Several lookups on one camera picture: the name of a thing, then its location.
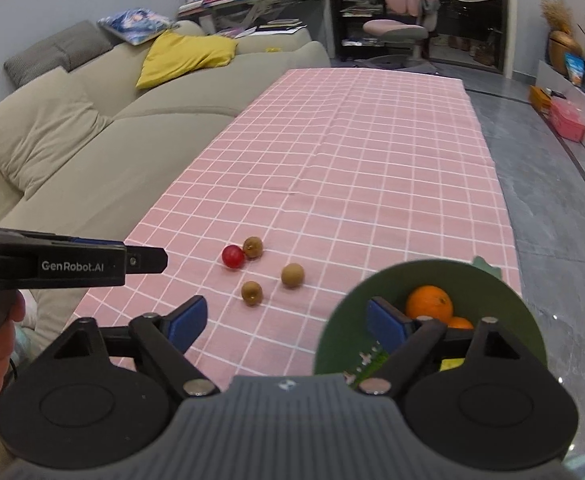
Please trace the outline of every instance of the blue patterned pillow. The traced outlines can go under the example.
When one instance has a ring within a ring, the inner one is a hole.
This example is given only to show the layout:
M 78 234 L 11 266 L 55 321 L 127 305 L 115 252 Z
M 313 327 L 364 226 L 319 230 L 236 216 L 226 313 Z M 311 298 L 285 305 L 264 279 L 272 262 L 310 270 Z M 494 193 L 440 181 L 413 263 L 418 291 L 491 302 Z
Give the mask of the blue patterned pillow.
M 97 23 L 118 38 L 138 45 L 157 38 L 162 32 L 172 28 L 175 22 L 152 10 L 130 9 L 102 18 Z

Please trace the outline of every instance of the red ball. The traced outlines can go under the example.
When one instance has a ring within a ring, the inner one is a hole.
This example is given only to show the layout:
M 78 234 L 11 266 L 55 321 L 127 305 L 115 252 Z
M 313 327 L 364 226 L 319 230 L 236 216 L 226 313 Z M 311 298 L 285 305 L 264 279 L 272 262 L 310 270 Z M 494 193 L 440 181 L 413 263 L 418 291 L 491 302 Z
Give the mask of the red ball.
M 221 251 L 221 261 L 226 267 L 231 269 L 239 269 L 246 261 L 246 255 L 241 247 L 237 245 L 229 245 Z

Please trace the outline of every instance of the yellow item on sofa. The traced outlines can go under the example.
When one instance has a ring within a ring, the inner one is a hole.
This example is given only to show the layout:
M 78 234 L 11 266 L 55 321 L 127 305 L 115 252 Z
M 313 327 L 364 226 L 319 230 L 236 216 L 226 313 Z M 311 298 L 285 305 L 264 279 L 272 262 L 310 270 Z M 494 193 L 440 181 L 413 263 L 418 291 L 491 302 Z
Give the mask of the yellow item on sofa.
M 237 41 L 223 36 L 182 36 L 171 30 L 152 44 L 143 62 L 137 89 L 154 88 L 200 68 L 226 66 Z

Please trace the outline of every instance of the orange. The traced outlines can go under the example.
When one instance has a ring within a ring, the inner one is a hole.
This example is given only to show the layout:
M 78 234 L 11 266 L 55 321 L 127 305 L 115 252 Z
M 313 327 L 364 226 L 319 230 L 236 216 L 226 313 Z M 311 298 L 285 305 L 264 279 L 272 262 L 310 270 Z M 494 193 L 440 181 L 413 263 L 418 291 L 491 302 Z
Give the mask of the orange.
M 468 321 L 465 317 L 451 317 L 451 320 L 448 322 L 448 327 L 450 328 L 475 328 L 473 324 Z
M 410 293 L 406 301 L 406 315 L 412 319 L 430 316 L 448 323 L 453 317 L 453 302 L 438 286 L 420 286 Z

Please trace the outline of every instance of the beige pillow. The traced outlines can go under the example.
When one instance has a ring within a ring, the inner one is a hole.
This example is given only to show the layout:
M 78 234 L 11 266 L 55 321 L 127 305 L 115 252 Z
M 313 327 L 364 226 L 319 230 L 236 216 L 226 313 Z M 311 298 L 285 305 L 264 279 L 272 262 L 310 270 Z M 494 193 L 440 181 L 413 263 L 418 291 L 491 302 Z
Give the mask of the beige pillow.
M 0 102 L 0 170 L 30 198 L 111 119 L 56 68 Z

